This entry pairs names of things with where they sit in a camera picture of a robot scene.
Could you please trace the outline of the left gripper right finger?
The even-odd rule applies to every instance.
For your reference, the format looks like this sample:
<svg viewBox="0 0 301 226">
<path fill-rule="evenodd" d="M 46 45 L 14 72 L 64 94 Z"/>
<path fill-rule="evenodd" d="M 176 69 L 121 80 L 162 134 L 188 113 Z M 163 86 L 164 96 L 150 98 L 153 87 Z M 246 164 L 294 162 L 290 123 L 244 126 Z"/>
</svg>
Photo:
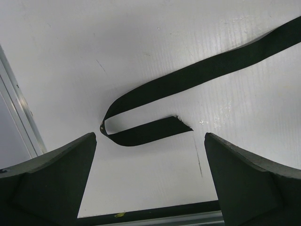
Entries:
<svg viewBox="0 0 301 226">
<path fill-rule="evenodd" d="M 301 171 L 213 134 L 205 150 L 227 226 L 299 226 Z"/>
</svg>

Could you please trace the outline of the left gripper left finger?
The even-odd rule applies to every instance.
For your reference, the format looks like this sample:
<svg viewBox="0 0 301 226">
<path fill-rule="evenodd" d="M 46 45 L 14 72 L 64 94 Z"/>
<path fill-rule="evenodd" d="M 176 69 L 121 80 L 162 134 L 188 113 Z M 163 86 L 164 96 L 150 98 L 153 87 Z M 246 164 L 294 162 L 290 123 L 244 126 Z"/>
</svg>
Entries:
<svg viewBox="0 0 301 226">
<path fill-rule="evenodd" d="M 96 150 L 95 133 L 0 171 L 2 226 L 74 226 Z"/>
</svg>

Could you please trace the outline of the black ribbon with gold print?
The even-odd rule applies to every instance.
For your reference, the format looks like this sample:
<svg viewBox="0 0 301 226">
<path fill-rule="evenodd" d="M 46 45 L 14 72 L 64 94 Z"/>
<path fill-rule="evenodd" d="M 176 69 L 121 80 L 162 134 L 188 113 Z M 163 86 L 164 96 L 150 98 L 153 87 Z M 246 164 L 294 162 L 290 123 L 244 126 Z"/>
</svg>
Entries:
<svg viewBox="0 0 301 226">
<path fill-rule="evenodd" d="M 105 120 L 123 112 L 186 91 L 207 81 L 257 64 L 301 41 L 301 19 L 293 19 L 242 47 L 209 57 L 147 82 L 115 100 Z M 131 147 L 192 131 L 176 116 L 152 121 L 115 134 L 108 134 L 105 122 L 100 132 L 114 143 Z"/>
</svg>

